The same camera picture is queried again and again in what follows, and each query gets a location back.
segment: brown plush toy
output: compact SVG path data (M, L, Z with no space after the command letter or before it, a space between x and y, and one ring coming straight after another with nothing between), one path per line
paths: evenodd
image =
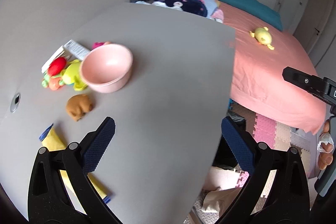
M71 97L66 106L66 111L71 118L78 121L85 113L93 109L93 104L86 94L79 94Z

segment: red toy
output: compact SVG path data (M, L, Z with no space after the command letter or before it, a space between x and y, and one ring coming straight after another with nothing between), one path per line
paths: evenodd
M54 61L51 62L47 73L48 75L51 76L55 76L57 74L59 74L67 65L67 60L64 57L59 57L56 58Z

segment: pink bowl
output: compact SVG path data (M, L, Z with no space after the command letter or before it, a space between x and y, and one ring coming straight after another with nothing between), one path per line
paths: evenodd
M108 44L92 50L79 68L84 83L95 91L108 93L121 89L131 76L133 55L123 45Z

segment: pink bedsheet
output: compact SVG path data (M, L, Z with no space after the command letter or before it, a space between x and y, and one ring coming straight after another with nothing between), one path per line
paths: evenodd
M317 75L300 42L287 32L242 10L221 3L224 24L236 29L236 55L231 98L242 106L286 125L316 134L326 105L282 78L285 67ZM260 45L249 31L268 27L274 51Z

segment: finger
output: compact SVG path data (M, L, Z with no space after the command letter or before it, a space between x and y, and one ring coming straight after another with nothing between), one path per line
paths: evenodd
M330 153L333 150L333 145L331 143L324 144L321 143L321 147L327 152Z
M325 170L325 168L327 168L327 165L321 160L320 156L319 156L319 159L317 161L317 166L319 167L320 170Z
M333 161L333 155L328 153L320 153L319 159L326 165L330 165Z
M329 120L326 120L323 126L323 133L327 133L330 130Z

